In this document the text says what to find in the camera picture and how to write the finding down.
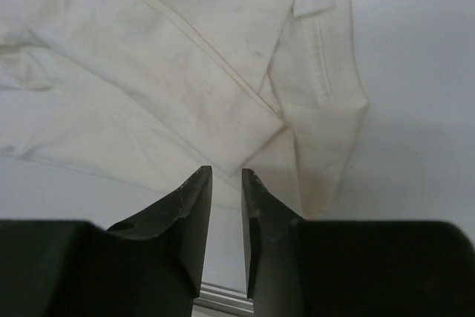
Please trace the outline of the white t shirt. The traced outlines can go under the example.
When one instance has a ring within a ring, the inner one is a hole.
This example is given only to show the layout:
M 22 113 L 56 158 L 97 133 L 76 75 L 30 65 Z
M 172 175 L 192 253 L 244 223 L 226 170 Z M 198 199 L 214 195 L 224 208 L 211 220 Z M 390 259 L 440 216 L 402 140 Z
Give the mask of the white t shirt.
M 351 0 L 1 0 L 1 154 L 321 216 L 368 100 Z

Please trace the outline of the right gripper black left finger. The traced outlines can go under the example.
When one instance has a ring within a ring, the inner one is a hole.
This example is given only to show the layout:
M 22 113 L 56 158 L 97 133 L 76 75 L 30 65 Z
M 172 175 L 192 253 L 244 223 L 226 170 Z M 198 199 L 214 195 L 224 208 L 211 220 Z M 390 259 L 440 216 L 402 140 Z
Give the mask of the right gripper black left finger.
M 177 189 L 115 223 L 127 276 L 123 316 L 190 316 L 200 294 L 212 203 L 212 169 L 202 166 Z

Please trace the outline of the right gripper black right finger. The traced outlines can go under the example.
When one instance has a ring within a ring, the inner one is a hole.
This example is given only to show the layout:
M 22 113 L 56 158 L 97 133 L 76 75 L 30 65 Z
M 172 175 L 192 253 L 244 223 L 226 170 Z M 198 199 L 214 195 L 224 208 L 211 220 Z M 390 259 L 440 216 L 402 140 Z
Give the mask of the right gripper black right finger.
M 241 172 L 246 293 L 255 316 L 304 316 L 292 229 L 300 220 L 251 169 Z

